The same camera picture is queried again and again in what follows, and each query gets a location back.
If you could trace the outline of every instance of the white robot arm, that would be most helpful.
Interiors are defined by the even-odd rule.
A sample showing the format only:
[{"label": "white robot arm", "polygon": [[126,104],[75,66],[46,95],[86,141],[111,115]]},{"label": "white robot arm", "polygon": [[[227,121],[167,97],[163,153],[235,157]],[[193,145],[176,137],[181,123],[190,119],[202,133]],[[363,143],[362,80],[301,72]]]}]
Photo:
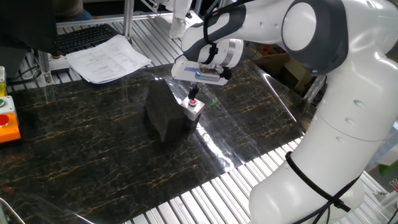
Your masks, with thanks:
[{"label": "white robot arm", "polygon": [[192,0],[141,0],[149,9],[155,13],[160,5],[164,5],[167,10],[174,12],[172,26],[169,30],[171,39],[183,37],[185,30],[189,27],[185,21],[185,16],[189,12]]},{"label": "white robot arm", "polygon": [[[398,117],[398,64],[385,56],[398,38],[396,7],[386,0],[258,0],[227,6],[207,22],[207,29],[186,30],[174,78],[226,84],[242,40],[283,42],[310,73],[328,75],[325,96],[290,163],[253,188],[252,224],[334,223],[358,207],[364,192],[354,180]],[[339,192],[340,199],[322,195]],[[314,214],[327,203],[330,215]]]}]

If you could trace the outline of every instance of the metal slat table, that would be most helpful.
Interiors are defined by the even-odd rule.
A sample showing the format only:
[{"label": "metal slat table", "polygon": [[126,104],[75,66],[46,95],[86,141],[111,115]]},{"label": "metal slat table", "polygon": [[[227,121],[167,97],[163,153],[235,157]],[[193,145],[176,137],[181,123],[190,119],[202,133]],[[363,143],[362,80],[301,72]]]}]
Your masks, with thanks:
[{"label": "metal slat table", "polygon": [[[302,137],[247,162],[203,185],[139,215],[125,224],[163,223],[239,223],[250,221],[249,193],[269,177],[293,151]],[[383,209],[373,192],[386,192],[368,173],[363,172],[365,199],[362,205],[339,222],[341,224],[386,223],[392,213]]]},{"label": "metal slat table", "polygon": [[[191,12],[191,15],[191,19],[187,18],[187,23],[189,25],[202,22],[202,20],[193,11]],[[158,16],[155,14],[148,14],[143,16],[134,16],[132,18],[132,37],[130,38],[132,47],[140,54],[145,55],[147,58],[152,60],[147,67],[174,63],[175,58],[182,54],[181,40],[172,40],[169,38],[169,29],[171,26],[172,17],[173,14],[168,12],[161,13]],[[114,19],[96,19],[92,21],[64,22],[57,24],[57,30],[58,34],[64,34],[100,24],[109,24],[120,34],[123,32],[123,17]],[[76,48],[75,51],[87,48],[90,47]],[[32,68],[35,62],[38,62],[38,59],[32,52],[29,52],[19,69],[19,73]],[[28,72],[27,76],[33,75],[32,72]],[[81,76],[72,69],[70,69],[68,73],[59,73],[53,75],[52,77],[55,84],[81,80]],[[38,88],[46,85],[47,84],[45,80],[40,76],[30,83],[8,85],[7,91],[10,93],[13,91]]]}]

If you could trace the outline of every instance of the stack of papers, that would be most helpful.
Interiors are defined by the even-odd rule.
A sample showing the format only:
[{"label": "stack of papers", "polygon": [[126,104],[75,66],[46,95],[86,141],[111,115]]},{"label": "stack of papers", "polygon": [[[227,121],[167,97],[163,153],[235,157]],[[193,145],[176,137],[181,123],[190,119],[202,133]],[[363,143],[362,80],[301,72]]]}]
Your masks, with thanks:
[{"label": "stack of papers", "polygon": [[121,35],[91,49],[68,54],[67,58],[72,69],[96,84],[116,80],[150,63]]}]

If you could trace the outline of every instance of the table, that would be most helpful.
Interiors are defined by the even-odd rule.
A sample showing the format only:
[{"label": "table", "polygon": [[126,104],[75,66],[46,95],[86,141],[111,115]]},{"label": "table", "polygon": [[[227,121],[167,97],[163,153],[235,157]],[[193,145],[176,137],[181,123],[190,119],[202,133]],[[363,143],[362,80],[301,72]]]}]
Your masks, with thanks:
[{"label": "table", "polygon": [[12,92],[22,139],[0,145],[0,196],[26,223],[125,222],[299,138],[315,111],[245,62],[228,85],[203,87],[196,130],[161,143],[144,100],[157,78],[188,95],[171,68]]}]

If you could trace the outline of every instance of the white cable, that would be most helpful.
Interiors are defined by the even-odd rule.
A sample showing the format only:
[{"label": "white cable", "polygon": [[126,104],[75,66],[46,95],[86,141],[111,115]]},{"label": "white cable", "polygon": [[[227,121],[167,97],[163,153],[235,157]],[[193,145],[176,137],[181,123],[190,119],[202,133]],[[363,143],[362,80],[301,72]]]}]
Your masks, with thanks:
[{"label": "white cable", "polygon": [[38,72],[39,70],[40,70],[39,68],[38,68],[38,69],[36,69],[36,71],[34,71],[34,72],[32,73],[32,76],[31,76],[31,77],[29,77],[29,78],[26,78],[26,77],[22,76],[22,79],[28,80],[28,79],[31,79],[31,78],[33,78],[33,77],[35,76],[36,72]]}]

